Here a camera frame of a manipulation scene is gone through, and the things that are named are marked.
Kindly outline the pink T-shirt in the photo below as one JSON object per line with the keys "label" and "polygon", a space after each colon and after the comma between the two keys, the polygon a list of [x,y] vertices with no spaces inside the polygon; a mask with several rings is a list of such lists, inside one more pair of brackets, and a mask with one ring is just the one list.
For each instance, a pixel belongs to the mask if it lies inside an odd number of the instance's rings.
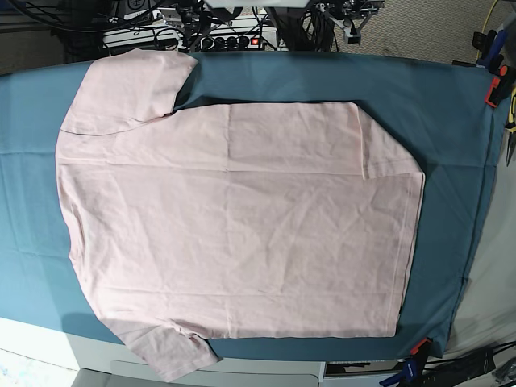
{"label": "pink T-shirt", "polygon": [[164,381],[209,339],[391,337],[424,172],[351,102],[174,110],[196,60],[89,67],[56,144],[69,258],[96,317]]}

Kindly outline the white power strip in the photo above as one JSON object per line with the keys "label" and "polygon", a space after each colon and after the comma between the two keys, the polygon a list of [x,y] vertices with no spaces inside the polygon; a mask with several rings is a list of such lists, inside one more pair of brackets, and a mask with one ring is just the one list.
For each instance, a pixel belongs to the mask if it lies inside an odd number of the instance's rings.
{"label": "white power strip", "polygon": [[118,30],[106,33],[101,48],[110,54],[133,48],[181,52],[284,51],[286,45],[269,27],[241,32],[218,28],[187,38],[177,28]]}

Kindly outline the teal table cloth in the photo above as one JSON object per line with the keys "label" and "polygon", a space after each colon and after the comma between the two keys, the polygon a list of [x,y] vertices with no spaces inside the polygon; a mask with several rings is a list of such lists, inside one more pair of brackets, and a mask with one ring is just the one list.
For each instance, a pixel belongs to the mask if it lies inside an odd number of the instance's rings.
{"label": "teal table cloth", "polygon": [[[421,339],[443,353],[492,197],[509,102],[485,103],[491,75],[418,60],[343,53],[197,54],[179,109],[215,102],[353,101],[427,176],[412,273],[397,334],[387,339],[214,339],[223,357],[383,360]],[[85,62],[1,78],[1,316],[114,342],[69,261],[56,191],[60,125]]]}

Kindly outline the orange blue clamp bottom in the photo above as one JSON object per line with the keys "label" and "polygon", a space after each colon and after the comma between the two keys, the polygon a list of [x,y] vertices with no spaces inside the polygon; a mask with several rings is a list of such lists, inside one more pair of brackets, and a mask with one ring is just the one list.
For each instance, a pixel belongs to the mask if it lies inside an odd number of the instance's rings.
{"label": "orange blue clamp bottom", "polygon": [[410,386],[422,375],[433,344],[429,338],[422,339],[411,350],[410,356],[402,363],[401,370],[387,379],[379,382],[380,386]]}

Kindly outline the orange black clamp right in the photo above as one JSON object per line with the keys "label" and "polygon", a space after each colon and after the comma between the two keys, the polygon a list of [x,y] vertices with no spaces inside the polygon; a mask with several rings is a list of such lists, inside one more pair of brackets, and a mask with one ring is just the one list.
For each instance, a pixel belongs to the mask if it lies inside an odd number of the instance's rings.
{"label": "orange black clamp right", "polygon": [[501,100],[505,97],[510,89],[510,70],[507,65],[503,65],[499,74],[492,80],[488,93],[485,97],[485,103],[492,108],[496,108]]}

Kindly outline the yellow handled pliers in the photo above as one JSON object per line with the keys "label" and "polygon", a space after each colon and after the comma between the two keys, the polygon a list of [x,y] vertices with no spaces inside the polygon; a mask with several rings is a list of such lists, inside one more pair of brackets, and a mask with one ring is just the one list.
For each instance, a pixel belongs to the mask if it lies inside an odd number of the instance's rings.
{"label": "yellow handled pliers", "polygon": [[510,95],[510,108],[505,129],[508,133],[507,150],[506,150],[506,167],[510,165],[513,154],[515,152],[516,140],[516,122],[515,122],[515,104],[516,104],[516,88],[514,87]]}

